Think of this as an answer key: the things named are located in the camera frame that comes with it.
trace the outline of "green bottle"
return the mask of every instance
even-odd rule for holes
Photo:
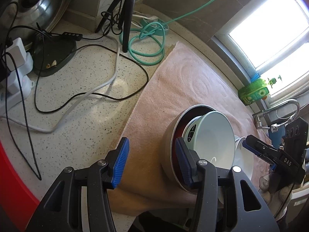
[[[238,97],[244,103],[244,105],[250,105],[257,100],[266,99],[267,95],[269,94],[267,86],[270,85],[272,87],[276,82],[277,80],[275,78],[268,79],[268,83],[266,80],[258,78],[249,85],[241,88],[238,91]]]

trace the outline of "window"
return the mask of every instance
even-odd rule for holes
[[[216,37],[250,77],[277,79],[268,97],[273,105],[309,88],[308,22],[295,0],[252,0]]]

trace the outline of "faucet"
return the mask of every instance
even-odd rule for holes
[[[271,108],[269,108],[269,109],[267,109],[267,110],[262,110],[262,111],[260,111],[260,112],[258,112],[258,113],[253,114],[252,116],[253,116],[253,118],[254,118],[254,123],[255,123],[256,129],[269,129],[268,127],[263,127],[260,118],[261,118],[261,117],[264,117],[264,116],[265,116],[266,114],[268,114],[268,113],[271,113],[271,112],[274,112],[274,111],[276,111],[276,110],[278,110],[278,109],[281,109],[282,107],[285,107],[285,106],[288,105],[288,104],[294,104],[294,105],[296,105],[296,107],[297,107],[296,112],[293,113],[293,115],[291,115],[287,121],[285,121],[285,122],[283,122],[283,123],[281,123],[281,124],[272,124],[272,125],[270,126],[270,130],[271,130],[271,132],[273,132],[273,133],[274,133],[274,132],[277,132],[277,130],[279,129],[279,127],[281,127],[281,126],[283,126],[283,125],[286,125],[286,124],[289,124],[289,123],[291,123],[292,121],[294,121],[294,120],[297,118],[298,114],[299,114],[299,111],[300,111],[300,104],[299,104],[299,102],[298,102],[297,100],[295,100],[295,99],[288,99],[288,100],[282,101],[282,102],[279,103],[279,104],[274,105],[273,107],[271,107]]]

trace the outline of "glove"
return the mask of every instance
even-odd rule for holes
[[[287,206],[289,202],[291,201],[292,194],[289,195],[291,188],[293,187],[293,184],[290,184],[286,187],[283,187],[279,191],[271,194],[268,189],[270,186],[270,179],[271,174],[269,173],[265,176],[262,176],[259,181],[259,193],[261,194],[262,198],[266,202],[268,208],[274,215],[274,218],[276,221],[280,220],[286,213]]]

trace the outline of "countertop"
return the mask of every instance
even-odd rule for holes
[[[84,37],[91,38],[100,36],[100,34],[91,34],[87,30],[63,20],[57,24],[53,32],[82,33]],[[167,50],[171,45],[175,45],[177,41],[189,46],[210,64],[211,68],[234,91],[237,91],[214,64],[175,32],[170,31],[166,36],[165,49]],[[82,40],[77,42],[77,47],[94,43],[116,50],[116,44],[108,38],[102,38],[98,41]],[[158,50],[158,45],[149,38],[134,44],[134,48],[138,51],[153,53]],[[154,61],[156,58],[145,58],[145,60]],[[91,46],[78,51],[72,60],[54,75],[40,78],[37,92],[38,108],[44,111],[58,108],[72,95],[86,92],[107,81],[113,75],[114,62],[115,54],[100,47]],[[157,66],[144,66],[149,77],[153,75]],[[136,91],[145,83],[146,76],[135,63],[120,57],[118,68],[115,81],[98,92],[113,97],[124,97]],[[33,72],[28,76],[31,80],[36,81],[37,79]],[[75,169],[89,167],[97,160],[104,158],[109,150],[115,148],[112,145],[119,139],[139,95],[140,92],[120,102],[100,96],[90,96],[69,114],[66,122],[54,133],[42,134],[32,131],[31,137],[38,167],[42,174],[42,181],[35,177],[16,150],[5,119],[0,120],[1,143],[22,181],[36,198],[41,200],[52,182],[66,166],[72,166]],[[25,104],[28,123],[42,128],[54,126],[62,114],[71,106],[71,103],[69,103],[64,109],[56,113],[40,114],[34,108],[34,89],[25,100]],[[24,121],[22,104],[19,103],[10,109],[9,116]],[[13,123],[10,126],[18,146],[34,168],[26,129]],[[127,231],[135,219],[135,217],[117,213],[113,213],[113,218],[118,232]]]

